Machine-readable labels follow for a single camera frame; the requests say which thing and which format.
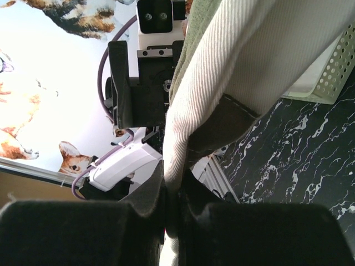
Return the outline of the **work glove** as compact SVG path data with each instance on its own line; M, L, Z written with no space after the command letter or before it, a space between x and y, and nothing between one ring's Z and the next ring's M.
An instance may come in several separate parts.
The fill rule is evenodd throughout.
M237 141L260 115L224 94L209 118L189 137L185 167Z
M193 1L170 89L160 265L178 265L178 190L191 134L224 94L260 117L354 20L353 1Z

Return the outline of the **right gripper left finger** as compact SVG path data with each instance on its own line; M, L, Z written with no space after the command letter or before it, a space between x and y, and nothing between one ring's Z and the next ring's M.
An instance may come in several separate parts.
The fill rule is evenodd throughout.
M1 209L2 265L158 265L163 163L120 201L22 200Z

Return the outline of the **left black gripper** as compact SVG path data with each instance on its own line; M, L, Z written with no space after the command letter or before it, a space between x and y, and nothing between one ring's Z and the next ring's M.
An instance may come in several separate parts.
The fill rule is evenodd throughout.
M169 91L183 45L183 41L175 41L138 50L138 76L130 77L127 42L109 42L105 106L113 118L114 132L122 135L143 127L143 143L158 153L163 151Z

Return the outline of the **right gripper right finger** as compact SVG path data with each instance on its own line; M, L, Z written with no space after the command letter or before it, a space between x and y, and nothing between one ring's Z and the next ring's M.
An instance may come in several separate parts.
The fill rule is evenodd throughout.
M350 265L332 213L317 204L230 203L186 171L179 190L180 265Z

